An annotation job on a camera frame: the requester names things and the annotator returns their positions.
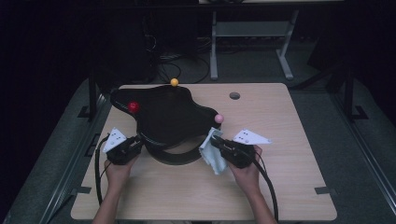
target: dark background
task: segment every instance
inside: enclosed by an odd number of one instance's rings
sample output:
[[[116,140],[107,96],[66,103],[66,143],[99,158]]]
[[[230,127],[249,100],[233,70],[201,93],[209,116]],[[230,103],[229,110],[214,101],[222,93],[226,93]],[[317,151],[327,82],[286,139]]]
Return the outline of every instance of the dark background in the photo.
[[[150,67],[155,59],[142,48],[142,35],[132,36],[134,42],[128,49],[120,48],[125,46],[125,36],[140,32],[138,18],[95,17],[81,13],[79,8],[97,3],[84,4],[74,0],[0,0],[0,220],[18,195],[74,91],[89,73],[115,76],[99,77],[102,89],[109,88],[103,83],[147,82],[152,78]],[[293,38],[318,38],[310,65],[320,70],[345,56],[352,58],[356,77],[396,124],[394,8],[394,3],[386,0],[346,1],[326,13],[324,19],[322,11],[302,10]],[[124,17],[131,21],[129,30],[124,30]],[[114,60],[107,55],[119,58]],[[120,63],[131,59],[144,65],[128,67]],[[125,77],[123,73],[129,70],[139,72]]]

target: light blue cloth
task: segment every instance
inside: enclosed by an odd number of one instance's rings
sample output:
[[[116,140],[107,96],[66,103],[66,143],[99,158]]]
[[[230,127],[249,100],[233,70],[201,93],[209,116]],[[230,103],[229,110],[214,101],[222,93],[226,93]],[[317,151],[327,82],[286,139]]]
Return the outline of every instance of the light blue cloth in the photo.
[[[228,165],[227,165],[227,161],[221,157],[220,150],[216,147],[213,147],[212,144],[210,143],[210,138],[213,135],[221,136],[222,131],[215,128],[211,128],[209,134],[207,135],[207,138],[199,147],[199,150],[206,164],[212,166],[215,175],[219,175],[227,168]]]

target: tabletop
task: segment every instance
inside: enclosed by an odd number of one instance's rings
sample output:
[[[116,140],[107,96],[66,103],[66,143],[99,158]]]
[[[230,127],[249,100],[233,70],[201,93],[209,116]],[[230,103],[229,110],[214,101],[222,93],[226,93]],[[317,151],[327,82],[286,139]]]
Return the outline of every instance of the tabletop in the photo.
[[[151,88],[134,85],[122,88]],[[249,129],[272,140],[259,145],[269,178],[276,192],[279,220],[333,220],[337,213],[330,194],[317,194],[326,187],[304,128],[287,87],[280,83],[186,84],[198,105],[214,108],[224,116],[223,138],[232,139]],[[240,98],[230,98],[237,92]],[[127,137],[135,136],[135,121],[112,107],[100,139],[114,127]],[[191,148],[193,139],[175,150]],[[101,150],[100,169],[106,154]],[[93,219],[99,208],[94,181],[94,157],[81,186],[90,193],[79,193],[71,211],[75,219]],[[272,200],[265,181],[262,194],[271,209]],[[102,194],[107,181],[102,179]],[[133,220],[252,220],[249,204],[237,187],[229,169],[215,175],[201,158],[185,165],[166,165],[154,160],[142,148],[131,178],[121,195],[117,218]]]

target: human hand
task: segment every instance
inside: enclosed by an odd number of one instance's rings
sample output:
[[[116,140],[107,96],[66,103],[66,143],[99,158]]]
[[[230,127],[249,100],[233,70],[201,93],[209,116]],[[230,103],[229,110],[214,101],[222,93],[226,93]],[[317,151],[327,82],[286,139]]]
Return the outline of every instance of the human hand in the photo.
[[[256,150],[256,161],[259,161],[262,154],[262,149],[254,146]],[[259,186],[259,170],[256,165],[251,163],[248,167],[239,169],[229,162],[233,176],[235,177],[236,184],[245,192],[245,194],[261,193]]]
[[[134,157],[125,165],[110,164],[110,161],[105,161],[106,176],[108,182],[107,192],[110,190],[121,191],[125,183],[128,181],[132,166],[137,160],[138,156]]]

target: floor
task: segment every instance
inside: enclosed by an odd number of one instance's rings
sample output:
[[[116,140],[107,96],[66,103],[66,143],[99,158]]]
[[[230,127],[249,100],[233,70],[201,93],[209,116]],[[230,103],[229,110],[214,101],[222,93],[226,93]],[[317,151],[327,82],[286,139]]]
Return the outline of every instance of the floor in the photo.
[[[288,86],[318,73],[306,63],[315,42],[293,41],[287,59],[295,78],[286,80],[275,53],[279,41],[261,40],[235,47],[233,52],[221,51],[217,81],[207,75],[208,52],[200,54],[200,59],[178,58],[159,69],[173,77],[178,74],[176,64],[181,70],[180,83],[203,79],[201,83],[282,82]],[[354,82],[354,105],[360,106],[368,119],[349,122],[339,106],[343,90],[328,93],[325,89],[328,81],[326,77],[303,90],[290,91],[338,213],[334,221],[310,223],[396,223],[396,211],[384,194],[393,187],[384,189],[375,175],[378,170],[366,160],[367,152],[372,153],[389,185],[396,186],[396,129],[358,80]],[[162,82],[159,76],[152,81]],[[70,100],[4,223],[90,223],[74,220],[70,210],[111,104],[106,95],[99,97],[98,113],[89,121],[78,117],[88,100],[85,80]],[[119,223],[131,222],[120,220]]]

